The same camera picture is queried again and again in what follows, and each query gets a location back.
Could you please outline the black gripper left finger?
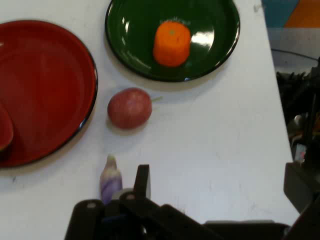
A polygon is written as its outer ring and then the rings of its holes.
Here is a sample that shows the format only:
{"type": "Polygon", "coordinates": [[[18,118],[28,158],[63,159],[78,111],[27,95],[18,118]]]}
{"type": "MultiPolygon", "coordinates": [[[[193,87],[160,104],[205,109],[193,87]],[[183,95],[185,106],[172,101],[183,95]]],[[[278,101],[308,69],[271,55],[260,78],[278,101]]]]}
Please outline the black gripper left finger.
{"type": "Polygon", "coordinates": [[[217,234],[172,206],[147,197],[150,167],[139,165],[132,190],[104,205],[84,200],[75,205],[66,240],[216,240],[217,234]]]}

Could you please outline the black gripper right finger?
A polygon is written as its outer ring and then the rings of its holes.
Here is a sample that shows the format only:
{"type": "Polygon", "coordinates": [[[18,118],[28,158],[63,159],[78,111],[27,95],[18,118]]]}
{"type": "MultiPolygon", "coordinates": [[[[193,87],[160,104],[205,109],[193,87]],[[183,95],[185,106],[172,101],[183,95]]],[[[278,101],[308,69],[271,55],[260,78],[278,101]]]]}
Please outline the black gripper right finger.
{"type": "Polygon", "coordinates": [[[299,217],[284,236],[285,240],[320,238],[320,183],[298,163],[285,165],[283,191],[299,217]]]}

